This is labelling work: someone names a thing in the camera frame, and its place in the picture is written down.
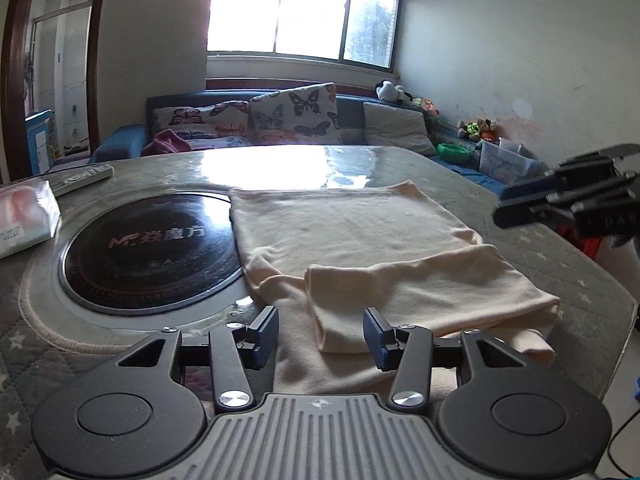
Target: beige towel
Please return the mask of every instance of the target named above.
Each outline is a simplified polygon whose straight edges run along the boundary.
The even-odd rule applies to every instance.
[[[391,324],[419,324],[436,336],[491,328],[517,350],[551,361],[542,335],[558,298],[411,182],[364,190],[233,189],[230,197],[247,278],[280,311],[275,391],[379,391],[388,374],[376,370],[364,343],[368,306]],[[434,381],[455,387],[450,376],[434,374]]]

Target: window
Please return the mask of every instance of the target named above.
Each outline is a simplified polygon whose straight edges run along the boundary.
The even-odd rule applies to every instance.
[[[323,58],[391,69],[399,0],[211,0],[212,54]]]

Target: floor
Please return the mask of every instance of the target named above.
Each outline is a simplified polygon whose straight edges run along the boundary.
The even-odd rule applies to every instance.
[[[633,330],[620,368],[604,397],[604,405],[609,410],[613,431],[616,431],[629,416],[640,408],[640,402],[634,399],[634,394],[638,390],[636,383],[638,377],[640,377],[640,332]],[[611,448],[611,454],[618,465],[635,476],[640,476],[639,442],[640,415],[623,430]],[[606,454],[600,461],[596,473],[601,477],[625,477],[611,464]]]

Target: black cable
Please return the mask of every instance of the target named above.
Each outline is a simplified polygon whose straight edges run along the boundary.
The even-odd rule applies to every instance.
[[[615,467],[618,471],[620,471],[623,475],[625,475],[627,478],[634,478],[634,475],[630,475],[629,473],[627,473],[624,469],[622,469],[615,460],[613,460],[613,457],[611,456],[611,445],[613,444],[613,441],[616,439],[616,437],[622,432],[622,430],[624,430],[629,423],[634,420],[636,418],[636,416],[638,416],[640,414],[640,408],[638,408],[636,410],[636,412],[631,415],[626,421],[625,423],[620,426],[618,428],[618,430],[616,431],[616,433],[613,434],[613,437],[611,437],[611,440],[609,441],[609,445],[607,446],[607,456],[609,457],[609,460],[611,461],[611,463],[613,464],[613,467]]]

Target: black circular pad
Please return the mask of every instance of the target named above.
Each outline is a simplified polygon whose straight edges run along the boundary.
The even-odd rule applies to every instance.
[[[149,336],[41,402],[31,434],[48,469],[135,478],[187,453],[207,424],[178,384],[180,332]]]
[[[515,355],[513,367],[481,356],[484,342],[475,345],[483,337],[463,334],[470,380],[438,411],[439,433],[453,453],[505,478],[570,478],[595,470],[611,433],[601,402],[506,345],[492,348]]]
[[[153,410],[142,397],[106,394],[85,402],[78,410],[78,424],[98,435],[124,435],[142,428]]]
[[[554,400],[532,394],[501,398],[492,414],[505,430],[521,435],[544,435],[559,430],[566,419],[564,409]]]
[[[112,209],[72,241],[62,282],[84,306],[120,316],[199,301],[240,273],[229,207],[223,196],[182,193]]]

